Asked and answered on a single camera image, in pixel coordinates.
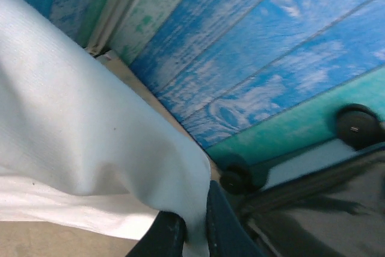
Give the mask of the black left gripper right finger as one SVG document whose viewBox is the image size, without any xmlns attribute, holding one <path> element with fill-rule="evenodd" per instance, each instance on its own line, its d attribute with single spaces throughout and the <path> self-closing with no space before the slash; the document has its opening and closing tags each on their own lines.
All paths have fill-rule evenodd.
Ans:
<svg viewBox="0 0 385 257">
<path fill-rule="evenodd" d="M 215 181 L 210 181 L 207 199 L 206 236 L 211 256 L 262 255 L 241 226 L 221 187 Z"/>
</svg>

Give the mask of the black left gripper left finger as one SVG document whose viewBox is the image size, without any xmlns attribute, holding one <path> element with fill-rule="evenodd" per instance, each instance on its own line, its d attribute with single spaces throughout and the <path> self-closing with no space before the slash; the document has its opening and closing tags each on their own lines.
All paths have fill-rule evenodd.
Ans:
<svg viewBox="0 0 385 257">
<path fill-rule="evenodd" d="M 185 241 L 185 222 L 172 212 L 160 211 L 146 234 L 127 257 L 179 257 Z"/>
</svg>

